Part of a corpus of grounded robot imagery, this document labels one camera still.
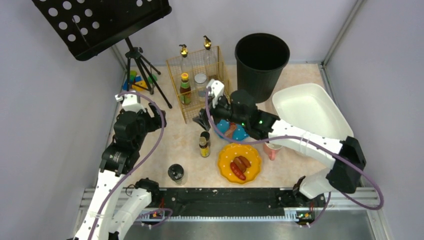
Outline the yellow cap sauce bottle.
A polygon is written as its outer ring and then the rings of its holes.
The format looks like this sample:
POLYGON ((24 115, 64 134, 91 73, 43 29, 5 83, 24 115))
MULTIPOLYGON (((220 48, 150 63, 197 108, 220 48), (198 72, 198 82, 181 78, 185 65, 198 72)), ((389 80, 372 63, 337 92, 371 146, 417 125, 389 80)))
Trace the yellow cap sauce bottle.
POLYGON ((190 85, 190 78, 189 74, 187 72, 183 72, 181 74, 180 79, 180 102, 183 105, 189 105, 191 103, 191 85, 190 85))

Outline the black cap spice bottle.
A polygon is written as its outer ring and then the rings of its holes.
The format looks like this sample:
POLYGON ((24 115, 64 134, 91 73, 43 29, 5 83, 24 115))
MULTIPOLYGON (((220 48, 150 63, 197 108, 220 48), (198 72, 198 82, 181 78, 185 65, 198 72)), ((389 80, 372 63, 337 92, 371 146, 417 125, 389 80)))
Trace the black cap spice bottle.
POLYGON ((209 143, 210 142, 210 137, 211 137, 211 135, 210 135, 210 133, 208 132, 208 131, 203 131, 201 134, 200 134, 200 137, 203 137, 203 138, 205 138, 206 139, 206 141, 209 143))

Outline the brown sausage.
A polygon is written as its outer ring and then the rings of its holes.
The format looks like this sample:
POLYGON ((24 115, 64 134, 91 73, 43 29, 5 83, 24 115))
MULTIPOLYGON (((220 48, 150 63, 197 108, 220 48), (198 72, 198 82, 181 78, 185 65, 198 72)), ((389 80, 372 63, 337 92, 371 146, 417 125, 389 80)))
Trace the brown sausage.
POLYGON ((233 162, 236 164, 236 166, 239 168, 239 170, 244 173, 247 168, 243 165, 243 163, 238 159, 238 157, 235 157, 233 159, 233 162))
POLYGON ((246 168, 250 168, 251 167, 251 162, 246 157, 240 155, 240 156, 238 156, 238 159, 240 160, 241 163, 243 163, 243 165, 246 168))

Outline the white plastic basin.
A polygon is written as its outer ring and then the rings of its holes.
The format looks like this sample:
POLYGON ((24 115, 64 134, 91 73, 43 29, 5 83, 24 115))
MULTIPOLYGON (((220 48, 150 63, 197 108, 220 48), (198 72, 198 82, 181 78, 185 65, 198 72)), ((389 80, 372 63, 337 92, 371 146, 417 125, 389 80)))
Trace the white plastic basin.
POLYGON ((353 137, 354 133, 327 92, 318 84, 305 83, 291 86, 276 92, 272 96, 272 104, 277 115, 281 120, 287 122, 277 127, 279 134, 285 132, 285 128, 294 126, 300 128, 296 131, 295 136, 303 137, 303 141, 298 139, 279 139, 270 143, 275 145, 286 146, 299 152, 303 156, 313 157, 315 159, 323 159, 333 157, 322 151, 321 149, 312 149, 311 142, 314 142, 329 151, 337 154, 340 149, 336 150, 324 140, 312 138, 312 134, 319 135, 326 139, 337 139, 344 141, 348 136, 353 137))

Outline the pink mug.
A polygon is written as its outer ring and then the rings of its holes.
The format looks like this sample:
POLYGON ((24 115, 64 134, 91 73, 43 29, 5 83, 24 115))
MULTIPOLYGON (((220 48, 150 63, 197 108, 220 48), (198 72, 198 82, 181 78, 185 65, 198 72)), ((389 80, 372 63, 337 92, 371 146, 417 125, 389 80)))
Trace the pink mug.
POLYGON ((265 142, 262 145, 264 153, 268 156, 271 161, 276 159, 277 153, 282 149, 281 145, 265 142))

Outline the aluminium frame rail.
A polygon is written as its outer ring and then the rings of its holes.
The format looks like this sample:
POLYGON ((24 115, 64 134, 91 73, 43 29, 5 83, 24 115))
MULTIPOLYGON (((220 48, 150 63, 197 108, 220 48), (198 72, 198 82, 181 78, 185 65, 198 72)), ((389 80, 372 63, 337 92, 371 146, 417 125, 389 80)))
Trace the aluminium frame rail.
POLYGON ((174 222, 297 222, 312 221, 324 206, 328 210, 356 211, 371 208, 380 203, 379 195, 372 187, 359 187, 346 198, 334 191, 324 193, 307 203, 299 203, 289 188, 160 188, 158 196, 142 211, 142 214, 158 208, 173 212, 174 222))

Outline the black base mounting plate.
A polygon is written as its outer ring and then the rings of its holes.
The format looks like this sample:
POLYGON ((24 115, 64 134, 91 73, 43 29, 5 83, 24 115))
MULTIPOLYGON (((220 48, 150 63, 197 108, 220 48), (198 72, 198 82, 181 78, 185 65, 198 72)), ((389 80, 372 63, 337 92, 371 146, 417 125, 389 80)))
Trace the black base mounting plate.
POLYGON ((289 208, 320 208, 324 195, 313 200, 295 197, 290 188, 162 188, 150 208, 169 208, 174 217, 279 217, 289 208))

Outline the black plastic trash bin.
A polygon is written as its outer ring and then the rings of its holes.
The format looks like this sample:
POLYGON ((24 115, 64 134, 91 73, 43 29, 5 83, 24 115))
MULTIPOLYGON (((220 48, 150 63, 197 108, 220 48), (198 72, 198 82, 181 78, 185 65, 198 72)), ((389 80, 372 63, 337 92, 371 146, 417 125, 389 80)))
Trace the black plastic trash bin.
POLYGON ((252 33, 236 44, 237 89, 247 91, 256 103, 268 100, 290 59, 287 43, 270 33, 252 33))

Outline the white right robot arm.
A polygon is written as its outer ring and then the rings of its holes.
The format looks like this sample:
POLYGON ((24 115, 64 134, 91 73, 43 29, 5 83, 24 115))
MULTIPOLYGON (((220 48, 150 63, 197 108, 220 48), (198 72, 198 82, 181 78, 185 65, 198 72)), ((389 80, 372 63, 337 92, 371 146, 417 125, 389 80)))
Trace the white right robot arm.
POLYGON ((205 106, 193 121, 204 130, 217 128, 221 120, 244 128, 255 143, 270 143, 299 150, 307 157, 325 165, 322 173, 301 177, 294 191, 308 199, 337 190, 344 194, 356 192, 366 159, 360 142, 324 137, 296 127, 277 115, 258 109, 254 99, 245 90, 236 90, 226 97, 218 90, 207 90, 205 106))

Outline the yellow toy block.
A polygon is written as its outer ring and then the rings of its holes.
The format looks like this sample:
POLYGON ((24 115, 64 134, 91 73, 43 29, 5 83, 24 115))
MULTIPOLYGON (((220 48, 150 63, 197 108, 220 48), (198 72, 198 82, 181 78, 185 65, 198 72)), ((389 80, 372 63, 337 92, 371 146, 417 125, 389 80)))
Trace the yellow toy block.
POLYGON ((144 80, 134 82, 132 88, 138 92, 149 90, 144 80))

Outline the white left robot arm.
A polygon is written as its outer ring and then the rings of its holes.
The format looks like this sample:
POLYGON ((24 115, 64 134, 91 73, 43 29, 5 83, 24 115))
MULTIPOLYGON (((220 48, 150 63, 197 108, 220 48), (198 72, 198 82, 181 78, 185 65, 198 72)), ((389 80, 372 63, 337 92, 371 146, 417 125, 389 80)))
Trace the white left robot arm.
POLYGON ((124 103, 113 126, 110 145, 102 154, 97 183, 88 211, 74 240, 123 240, 139 214, 153 201, 155 181, 142 179, 125 204, 116 209, 127 178, 140 167, 140 149, 148 133, 163 135, 166 113, 150 102, 153 115, 140 103, 124 103))

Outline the blue toy block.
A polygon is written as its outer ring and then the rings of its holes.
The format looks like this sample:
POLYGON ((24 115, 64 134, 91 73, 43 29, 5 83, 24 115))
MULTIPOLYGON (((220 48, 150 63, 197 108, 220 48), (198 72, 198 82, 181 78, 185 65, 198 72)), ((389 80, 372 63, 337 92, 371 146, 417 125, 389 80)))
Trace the blue toy block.
POLYGON ((130 87, 131 89, 133 89, 133 88, 132 88, 132 84, 133 84, 133 83, 135 83, 135 82, 139 82, 139 81, 143 81, 143 79, 142 79, 142 78, 141 78, 141 76, 139 76, 139 75, 137 75, 137 76, 136 76, 136 78, 135 78, 135 80, 134 80, 133 82, 130 82, 130 83, 128 83, 128 80, 126 79, 126 80, 124 81, 123 85, 122 85, 122 90, 123 90, 123 91, 128 91, 128 90, 129 90, 129 87, 130 87))

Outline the brown sausage middle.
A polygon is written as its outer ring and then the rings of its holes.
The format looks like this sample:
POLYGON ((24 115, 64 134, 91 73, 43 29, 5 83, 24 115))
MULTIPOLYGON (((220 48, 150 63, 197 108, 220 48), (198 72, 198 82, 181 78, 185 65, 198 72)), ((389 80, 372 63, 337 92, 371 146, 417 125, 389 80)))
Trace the brown sausage middle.
POLYGON ((236 166, 239 168, 239 170, 244 173, 247 168, 243 165, 243 163, 238 159, 238 157, 235 157, 233 159, 233 162, 236 164, 236 166))

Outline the clear bottle gold pump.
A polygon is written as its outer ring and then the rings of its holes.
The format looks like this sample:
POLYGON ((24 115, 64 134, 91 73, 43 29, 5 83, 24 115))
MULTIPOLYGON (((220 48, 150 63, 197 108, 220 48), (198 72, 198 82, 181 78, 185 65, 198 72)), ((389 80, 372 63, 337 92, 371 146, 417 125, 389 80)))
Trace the clear bottle gold pump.
POLYGON ((203 62, 206 70, 207 77, 212 80, 217 80, 219 78, 219 70, 218 70, 218 59, 215 52, 212 49, 211 40, 204 35, 203 36, 204 43, 203 46, 205 48, 205 52, 203 55, 203 62))
POLYGON ((188 74, 188 80, 191 85, 194 84, 194 67, 193 63, 189 57, 189 51, 185 44, 180 44, 180 68, 182 74, 188 74))

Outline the lime green toy block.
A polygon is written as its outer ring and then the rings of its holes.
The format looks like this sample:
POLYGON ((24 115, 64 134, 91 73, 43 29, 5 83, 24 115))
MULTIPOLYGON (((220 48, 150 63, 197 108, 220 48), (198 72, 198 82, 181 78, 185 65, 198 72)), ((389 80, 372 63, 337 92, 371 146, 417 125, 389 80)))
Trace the lime green toy block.
POLYGON ((129 71, 129 81, 134 82, 137 77, 137 71, 136 70, 130 70, 129 71))

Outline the blue dotted plate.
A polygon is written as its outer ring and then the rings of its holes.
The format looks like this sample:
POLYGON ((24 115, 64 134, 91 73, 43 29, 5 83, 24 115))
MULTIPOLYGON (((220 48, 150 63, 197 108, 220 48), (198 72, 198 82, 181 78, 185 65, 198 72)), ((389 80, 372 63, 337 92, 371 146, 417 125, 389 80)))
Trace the blue dotted plate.
MULTIPOLYGON (((225 131, 228 130, 230 123, 231 122, 229 121, 221 120, 218 124, 215 125, 216 129, 213 129, 220 139, 226 140, 227 142, 230 138, 225 136, 225 131)), ((236 124, 236 126, 237 129, 233 133, 232 139, 230 139, 229 142, 243 142, 246 138, 249 137, 245 129, 240 124, 236 124)))

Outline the small yellow spice bottle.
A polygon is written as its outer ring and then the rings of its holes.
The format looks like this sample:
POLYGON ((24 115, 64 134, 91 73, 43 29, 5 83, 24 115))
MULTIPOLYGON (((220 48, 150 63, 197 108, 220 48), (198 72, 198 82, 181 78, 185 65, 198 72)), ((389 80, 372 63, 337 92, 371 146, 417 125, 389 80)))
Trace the small yellow spice bottle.
POLYGON ((209 147, 207 139, 204 136, 201 136, 199 138, 199 149, 200 149, 200 155, 203 158, 207 158, 210 155, 210 147, 209 147))

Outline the black perforated music stand tray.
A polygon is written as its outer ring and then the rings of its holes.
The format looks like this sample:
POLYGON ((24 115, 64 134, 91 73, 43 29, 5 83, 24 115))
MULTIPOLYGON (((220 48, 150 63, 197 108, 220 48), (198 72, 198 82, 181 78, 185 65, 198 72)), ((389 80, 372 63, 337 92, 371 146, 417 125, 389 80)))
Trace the black perforated music stand tray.
POLYGON ((87 61, 169 15, 167 0, 34 0, 70 53, 87 61))

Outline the yellow dotted plate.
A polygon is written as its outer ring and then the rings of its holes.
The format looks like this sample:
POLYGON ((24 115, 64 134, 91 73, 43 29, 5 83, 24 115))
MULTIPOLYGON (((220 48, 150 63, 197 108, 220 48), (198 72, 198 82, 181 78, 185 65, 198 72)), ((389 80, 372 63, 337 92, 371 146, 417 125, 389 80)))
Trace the yellow dotted plate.
POLYGON ((220 175, 233 184, 252 182, 261 172, 262 158, 251 145, 231 143, 218 155, 220 175))

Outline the black tripod stand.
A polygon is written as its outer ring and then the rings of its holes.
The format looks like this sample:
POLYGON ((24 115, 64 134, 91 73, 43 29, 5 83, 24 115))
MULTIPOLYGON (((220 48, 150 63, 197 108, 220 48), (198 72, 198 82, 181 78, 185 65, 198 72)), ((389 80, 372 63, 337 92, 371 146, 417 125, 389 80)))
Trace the black tripod stand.
POLYGON ((154 80, 153 80, 153 84, 150 84, 148 82, 147 76, 151 76, 152 73, 146 65, 151 67, 151 69, 153 69, 158 75, 161 75, 162 73, 143 56, 143 50, 141 47, 134 47, 129 37, 126 37, 124 41, 129 49, 129 51, 125 53, 125 57, 127 59, 127 63, 126 63, 127 83, 128 84, 130 83, 131 63, 132 61, 134 61, 135 65, 138 68, 139 73, 141 74, 141 78, 147 85, 148 90, 146 91, 149 92, 150 95, 153 95, 155 92, 155 89, 158 90, 160 95, 166 102, 168 108, 172 109, 173 108, 172 104, 170 103, 170 101, 168 100, 168 98, 166 97, 166 95, 164 94, 160 86, 158 85, 158 83, 154 80))

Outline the brown sausage rear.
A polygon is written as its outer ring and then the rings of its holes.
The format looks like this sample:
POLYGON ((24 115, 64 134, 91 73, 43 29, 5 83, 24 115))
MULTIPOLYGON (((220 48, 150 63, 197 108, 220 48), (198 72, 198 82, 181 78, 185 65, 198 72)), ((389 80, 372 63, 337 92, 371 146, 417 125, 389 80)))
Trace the brown sausage rear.
POLYGON ((246 168, 250 168, 251 167, 251 162, 246 157, 240 155, 240 156, 238 156, 238 159, 240 160, 241 163, 243 163, 243 165, 246 168))

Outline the black lid grinder jar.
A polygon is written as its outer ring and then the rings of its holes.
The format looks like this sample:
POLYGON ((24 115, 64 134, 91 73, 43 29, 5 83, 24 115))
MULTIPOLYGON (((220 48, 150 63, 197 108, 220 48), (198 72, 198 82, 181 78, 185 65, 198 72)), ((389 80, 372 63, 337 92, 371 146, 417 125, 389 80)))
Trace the black lid grinder jar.
POLYGON ((184 185, 186 182, 185 179, 185 170, 180 164, 172 164, 168 170, 167 174, 169 178, 177 185, 184 185))

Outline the silver lid shaker jar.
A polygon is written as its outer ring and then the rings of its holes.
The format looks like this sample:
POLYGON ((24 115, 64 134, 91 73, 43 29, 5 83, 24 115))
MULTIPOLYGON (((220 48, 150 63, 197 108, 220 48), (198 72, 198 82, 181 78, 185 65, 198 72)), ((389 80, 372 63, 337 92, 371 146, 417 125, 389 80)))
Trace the silver lid shaker jar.
POLYGON ((206 87, 208 85, 208 78, 204 73, 198 73, 194 76, 195 88, 197 90, 198 98, 201 102, 205 102, 206 87))

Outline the red sausage front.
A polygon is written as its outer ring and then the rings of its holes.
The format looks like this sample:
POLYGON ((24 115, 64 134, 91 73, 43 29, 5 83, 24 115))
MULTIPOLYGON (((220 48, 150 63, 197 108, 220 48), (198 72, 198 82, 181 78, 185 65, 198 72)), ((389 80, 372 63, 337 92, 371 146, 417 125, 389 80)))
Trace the red sausage front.
POLYGON ((240 179, 242 181, 246 180, 246 176, 244 175, 244 173, 241 171, 241 169, 234 162, 230 163, 230 169, 238 179, 240 179))

